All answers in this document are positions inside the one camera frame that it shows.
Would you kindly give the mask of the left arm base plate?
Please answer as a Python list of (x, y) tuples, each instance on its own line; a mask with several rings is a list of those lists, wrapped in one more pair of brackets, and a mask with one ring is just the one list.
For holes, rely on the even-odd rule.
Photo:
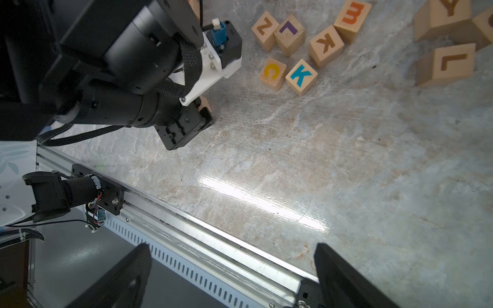
[(97, 177), (100, 181), (98, 194), (101, 194), (98, 205), (115, 216), (120, 215), (125, 196), (125, 189), (122, 185), (81, 164), (73, 164), (71, 174), (75, 177)]

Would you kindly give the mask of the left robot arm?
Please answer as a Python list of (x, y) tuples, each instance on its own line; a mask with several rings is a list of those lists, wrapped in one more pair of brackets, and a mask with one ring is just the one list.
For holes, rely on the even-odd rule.
[(168, 150), (213, 124), (187, 1), (2, 1), (1, 140), (63, 146), (154, 127)]

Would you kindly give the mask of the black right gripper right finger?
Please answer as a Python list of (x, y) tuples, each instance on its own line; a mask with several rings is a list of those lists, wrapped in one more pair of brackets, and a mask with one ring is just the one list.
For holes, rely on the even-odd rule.
[(399, 307), (329, 245), (317, 245), (314, 261), (325, 307)]

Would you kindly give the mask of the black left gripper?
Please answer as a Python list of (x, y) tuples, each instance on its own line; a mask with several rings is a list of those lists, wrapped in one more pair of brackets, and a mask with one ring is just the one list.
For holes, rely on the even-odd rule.
[(177, 150), (184, 147), (200, 132), (214, 123), (213, 113), (207, 109), (198, 111), (200, 101), (194, 101), (187, 107), (181, 108), (181, 114), (168, 124), (155, 125), (161, 141), (167, 150)]

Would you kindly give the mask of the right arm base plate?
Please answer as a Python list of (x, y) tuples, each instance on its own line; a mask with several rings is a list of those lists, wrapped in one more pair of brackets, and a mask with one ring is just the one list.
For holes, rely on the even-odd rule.
[(325, 307), (324, 297), (319, 283), (310, 279), (302, 279), (295, 298), (294, 307)]

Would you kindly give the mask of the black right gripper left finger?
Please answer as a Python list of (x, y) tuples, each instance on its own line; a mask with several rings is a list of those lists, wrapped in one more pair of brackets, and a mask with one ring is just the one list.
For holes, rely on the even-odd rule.
[(150, 246), (141, 243), (68, 307), (141, 307), (151, 266)]

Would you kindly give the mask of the wooden block letter D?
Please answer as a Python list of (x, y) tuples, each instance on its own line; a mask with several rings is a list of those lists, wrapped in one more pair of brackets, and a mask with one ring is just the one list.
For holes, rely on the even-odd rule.
[(199, 99), (200, 99), (200, 105), (198, 107), (198, 111), (201, 112), (203, 109), (207, 109), (208, 112), (210, 114), (212, 114), (213, 111), (212, 111), (209, 100), (204, 96), (200, 96)]

